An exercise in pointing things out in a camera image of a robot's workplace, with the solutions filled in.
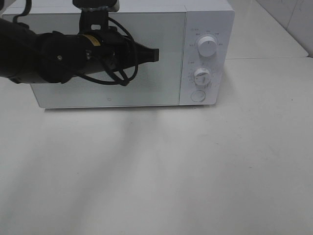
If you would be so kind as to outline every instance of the round button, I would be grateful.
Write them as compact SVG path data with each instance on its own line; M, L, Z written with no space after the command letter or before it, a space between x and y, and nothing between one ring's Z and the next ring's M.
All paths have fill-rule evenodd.
M194 73L195 84L198 86L206 86L211 81L211 72L206 68L197 69Z
M203 91L193 92L192 95L191 95L191 99L194 102L202 102L202 101L205 100L205 92L203 92Z
M210 57L216 53L217 40L212 36L205 36L198 41L198 51L203 57Z

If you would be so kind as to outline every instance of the white wall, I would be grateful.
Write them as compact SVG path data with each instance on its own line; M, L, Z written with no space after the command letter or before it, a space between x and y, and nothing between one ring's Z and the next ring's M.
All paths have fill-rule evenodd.
M313 0L257 0L313 57Z

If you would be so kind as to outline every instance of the timer knob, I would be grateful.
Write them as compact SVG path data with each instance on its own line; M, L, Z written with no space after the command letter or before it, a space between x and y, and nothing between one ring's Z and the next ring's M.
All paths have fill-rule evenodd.
M197 69L194 73L195 84L198 86L206 86L211 81L211 72L206 68Z
M217 51L217 40L213 36L204 36L198 41L198 51L203 57L210 57Z

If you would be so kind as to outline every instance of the microwave control panel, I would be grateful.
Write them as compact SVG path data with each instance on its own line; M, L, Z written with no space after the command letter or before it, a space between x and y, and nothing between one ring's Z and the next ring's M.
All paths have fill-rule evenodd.
M215 104L233 11L187 11L180 105Z

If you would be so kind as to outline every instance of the wire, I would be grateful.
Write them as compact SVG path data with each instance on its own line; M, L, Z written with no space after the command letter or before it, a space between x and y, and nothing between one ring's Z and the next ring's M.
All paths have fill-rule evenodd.
M128 78L128 76L125 74L124 70L122 69L122 67L120 66L118 60L116 60L115 57L113 57L115 59L115 65L117 66L117 70L118 72L121 74L121 76L123 77L123 79L121 79L120 77L118 77L113 70L111 70L109 68L109 66L105 63L105 61L101 58L97 58L97 57L93 57L94 59L98 60L103 69L105 70L105 72L119 85L122 85L122 86L127 86L131 81L133 81L135 79L135 77L137 76L138 74L138 51L137 51L137 47L136 47L136 43L134 41L134 38L132 37L132 35L130 34L129 31L127 31L127 29L122 26L119 22L117 22L116 20L112 19L109 17L109 21L111 21L112 23L114 23L115 25L117 25L122 31L124 31L124 33L128 36L128 38L131 40L132 42L132 46L133 46L133 50L134 50L134 60L135 60L135 70L134 70L134 73L133 75ZM98 79L95 79L95 78L83 78L87 81L90 81L90 82L94 82L94 83L97 83L97 84L103 84L103 81L102 80L98 80Z
M24 11L19 14L19 15L16 15L14 18L13 18L13 23L18 23L18 18L21 17L21 16L27 16L29 13L30 13L30 10L31 10L31 7L32 7L32 0L26 0L26 5L25 5L25 9Z
M116 20L112 19L111 17L109 17L109 21L111 21L112 23L116 24L121 30L124 31L124 33L126 33L126 35L130 38L132 45L133 45L133 50L134 50L134 59L135 59L135 71L133 73L133 75L130 77L129 80L133 80L137 74L138 74L138 51L137 51L137 47L136 47L136 43L134 38L132 37L132 35L126 30L126 28L124 28L119 22L117 22Z

